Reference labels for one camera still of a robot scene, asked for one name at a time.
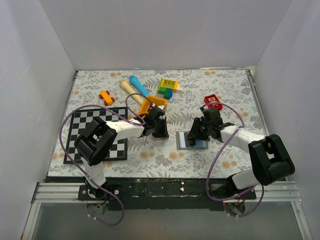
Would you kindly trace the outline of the grey card holder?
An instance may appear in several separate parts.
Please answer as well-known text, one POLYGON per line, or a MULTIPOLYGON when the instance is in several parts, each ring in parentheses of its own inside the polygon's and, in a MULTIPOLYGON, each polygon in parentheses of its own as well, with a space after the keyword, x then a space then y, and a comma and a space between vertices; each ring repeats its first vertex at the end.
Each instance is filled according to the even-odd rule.
POLYGON ((188 132, 176 132, 176 149, 177 150, 205 150, 208 149, 208 143, 205 140, 196 140, 195 145, 187 139, 188 132))

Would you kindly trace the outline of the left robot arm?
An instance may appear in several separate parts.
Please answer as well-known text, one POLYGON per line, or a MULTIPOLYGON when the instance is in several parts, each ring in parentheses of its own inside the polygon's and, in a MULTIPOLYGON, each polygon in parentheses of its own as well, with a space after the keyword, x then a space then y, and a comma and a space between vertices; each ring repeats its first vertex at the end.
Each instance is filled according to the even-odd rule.
POLYGON ((153 105, 146 114, 128 121, 93 118, 74 142, 77 152, 83 158, 85 184, 90 197, 101 200, 106 196, 103 161, 115 142, 149 135, 158 139, 169 137, 165 113, 164 105, 153 105))

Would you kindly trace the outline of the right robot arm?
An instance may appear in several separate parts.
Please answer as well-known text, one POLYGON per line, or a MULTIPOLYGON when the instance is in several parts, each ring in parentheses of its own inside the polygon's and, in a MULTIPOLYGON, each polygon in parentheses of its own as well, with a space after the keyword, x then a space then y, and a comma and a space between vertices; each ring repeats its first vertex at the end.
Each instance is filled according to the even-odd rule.
POLYGON ((249 154, 251 168, 227 178, 226 192, 237 199, 245 189, 256 185, 268 186, 295 173, 295 165, 282 141, 276 134, 260 135, 248 132, 242 126, 223 122, 216 108, 200 108, 202 117, 196 117, 186 135, 191 146, 197 140, 210 138, 230 144, 249 154))

